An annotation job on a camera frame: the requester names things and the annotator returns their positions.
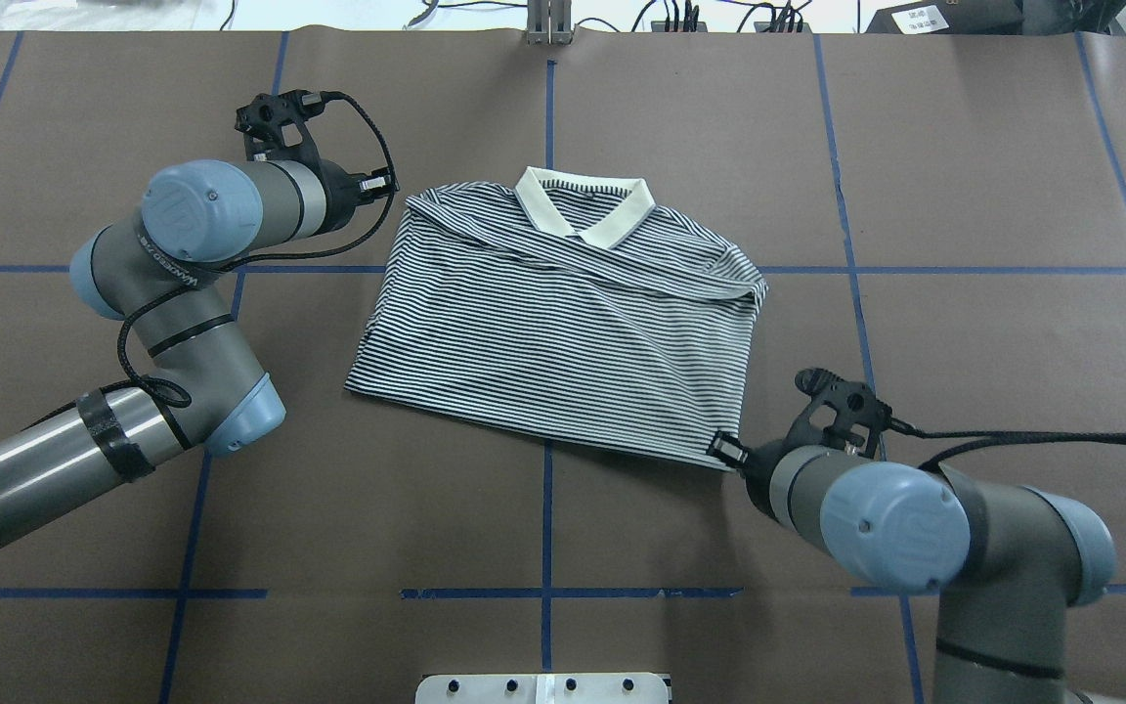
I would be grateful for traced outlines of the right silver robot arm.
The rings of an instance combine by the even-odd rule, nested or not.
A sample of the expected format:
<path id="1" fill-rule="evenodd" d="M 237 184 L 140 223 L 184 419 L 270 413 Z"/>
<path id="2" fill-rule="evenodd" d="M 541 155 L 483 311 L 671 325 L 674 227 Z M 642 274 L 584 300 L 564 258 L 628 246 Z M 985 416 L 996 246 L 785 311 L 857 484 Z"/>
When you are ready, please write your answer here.
<path id="1" fill-rule="evenodd" d="M 966 476 L 950 460 L 988 447 L 1126 446 L 1126 433 L 953 433 L 920 466 L 882 461 L 859 433 L 795 429 L 708 455 L 748 498 L 849 574 L 894 595 L 935 595 L 935 703 L 1103 703 L 1066 677 L 1066 614 L 1099 601 L 1117 569 L 1111 531 L 1085 504 L 1033 485 Z"/>

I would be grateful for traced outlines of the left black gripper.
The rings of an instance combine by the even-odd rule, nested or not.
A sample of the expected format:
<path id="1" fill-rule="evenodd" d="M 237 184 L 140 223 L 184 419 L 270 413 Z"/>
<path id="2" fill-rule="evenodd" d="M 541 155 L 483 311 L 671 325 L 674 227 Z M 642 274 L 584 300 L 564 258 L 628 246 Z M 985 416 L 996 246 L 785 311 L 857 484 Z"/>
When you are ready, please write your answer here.
<path id="1" fill-rule="evenodd" d="M 325 219 L 318 228 L 316 237 L 347 226 L 364 200 L 390 198 L 401 189 L 393 168 L 349 173 L 334 161 L 319 163 L 319 182 L 325 191 Z"/>

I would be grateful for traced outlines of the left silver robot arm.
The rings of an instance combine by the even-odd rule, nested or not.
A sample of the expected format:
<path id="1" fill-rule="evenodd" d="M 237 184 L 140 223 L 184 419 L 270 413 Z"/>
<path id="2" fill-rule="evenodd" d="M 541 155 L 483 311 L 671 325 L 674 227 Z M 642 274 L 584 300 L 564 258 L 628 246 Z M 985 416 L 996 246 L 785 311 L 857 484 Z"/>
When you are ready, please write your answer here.
<path id="1" fill-rule="evenodd" d="M 282 426 L 272 376 L 218 280 L 256 250 L 343 228 L 390 200 L 393 166 L 202 159 L 166 166 L 137 210 L 68 267 L 86 306 L 119 326 L 122 380 L 0 442 L 0 549 L 199 447 L 220 458 Z"/>

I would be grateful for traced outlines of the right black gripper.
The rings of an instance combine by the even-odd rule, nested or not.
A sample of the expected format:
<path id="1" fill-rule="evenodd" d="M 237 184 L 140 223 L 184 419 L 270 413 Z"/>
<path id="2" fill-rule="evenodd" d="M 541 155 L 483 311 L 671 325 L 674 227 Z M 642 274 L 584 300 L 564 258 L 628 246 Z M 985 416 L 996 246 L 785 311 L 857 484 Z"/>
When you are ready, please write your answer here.
<path id="1" fill-rule="evenodd" d="M 734 433 L 717 429 L 708 445 L 711 458 L 729 469 L 742 469 L 748 499 L 777 524 L 792 524 L 790 496 L 803 466 L 803 446 L 768 442 L 751 451 Z"/>

